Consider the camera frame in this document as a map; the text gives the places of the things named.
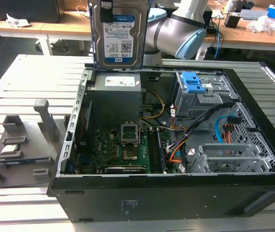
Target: sticker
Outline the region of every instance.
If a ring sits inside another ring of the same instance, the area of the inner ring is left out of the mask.
[[[104,55],[109,62],[130,62],[133,57],[133,37],[130,30],[135,25],[132,15],[116,14],[113,23],[103,23]]]
[[[185,167],[184,167],[182,164],[179,165],[179,170],[180,170],[182,173],[185,173],[185,171],[186,171]]]
[[[5,162],[5,164],[20,164],[19,162]]]
[[[202,84],[203,88],[213,88],[211,84]]]
[[[134,87],[134,76],[107,76],[105,78],[105,86],[125,86]]]
[[[188,152],[188,155],[195,155],[195,149],[190,149]]]
[[[129,215],[136,211],[138,206],[138,200],[122,200],[120,205],[120,211],[122,215]]]

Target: blue drive bay latch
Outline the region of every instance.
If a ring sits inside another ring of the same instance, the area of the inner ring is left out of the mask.
[[[182,72],[181,81],[183,85],[186,87],[188,93],[205,93],[206,89],[204,89],[201,85],[201,79],[197,76],[195,72]]]

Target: white label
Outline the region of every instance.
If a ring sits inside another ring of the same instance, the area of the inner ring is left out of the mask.
[[[190,149],[188,152],[188,155],[195,155],[195,149]]]
[[[111,62],[128,62],[133,56],[133,37],[130,30],[135,19],[130,15],[114,15],[113,23],[103,23],[104,54]]]
[[[203,88],[213,88],[211,84],[202,84]]]
[[[105,78],[105,86],[134,87],[134,76],[108,76]]]
[[[180,170],[182,173],[185,173],[185,171],[186,171],[185,167],[184,167],[182,164],[179,165],[179,170]]]
[[[19,162],[5,162],[5,164],[20,164]]]

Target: connector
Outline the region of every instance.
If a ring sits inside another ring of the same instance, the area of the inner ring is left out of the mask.
[[[242,123],[241,117],[228,116],[228,124],[236,124],[239,125]]]
[[[232,131],[235,130],[233,124],[223,125],[222,128],[223,128],[223,130],[224,130],[225,132],[232,132]]]

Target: motherboard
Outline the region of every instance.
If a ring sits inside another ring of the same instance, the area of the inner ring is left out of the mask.
[[[165,166],[165,148],[169,144],[170,133],[164,129],[96,129],[92,151],[79,155],[77,167],[81,174],[162,173],[168,169]],[[156,155],[155,147],[161,148],[162,153],[157,155],[162,162],[157,163],[158,159],[153,159]]]

